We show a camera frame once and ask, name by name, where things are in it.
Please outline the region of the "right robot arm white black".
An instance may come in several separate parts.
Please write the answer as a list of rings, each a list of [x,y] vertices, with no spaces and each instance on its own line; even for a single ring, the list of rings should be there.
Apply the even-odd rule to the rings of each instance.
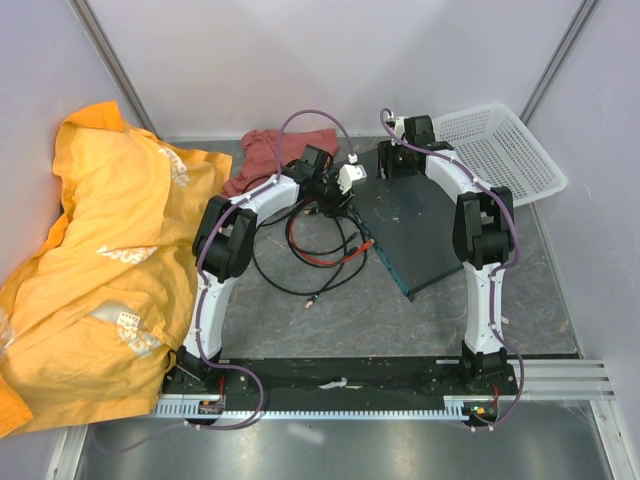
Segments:
[[[452,244],[467,281],[467,327],[457,377],[465,391],[481,393],[508,372],[502,282],[519,258],[512,193],[482,180],[448,142],[438,141],[429,116],[396,116],[383,108],[380,122],[390,137],[378,146],[380,175],[422,174],[455,203]]]

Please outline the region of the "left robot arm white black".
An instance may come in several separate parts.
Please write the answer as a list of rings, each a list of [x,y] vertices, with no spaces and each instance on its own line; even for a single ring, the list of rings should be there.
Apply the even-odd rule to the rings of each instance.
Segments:
[[[304,200],[334,213],[351,200],[353,185],[365,178],[356,154],[334,165],[331,154],[308,145],[290,167],[281,166],[236,196],[208,201],[192,244],[198,278],[192,320],[177,353],[177,368],[196,392],[208,393],[218,385],[215,363],[229,299],[252,259],[259,225]]]

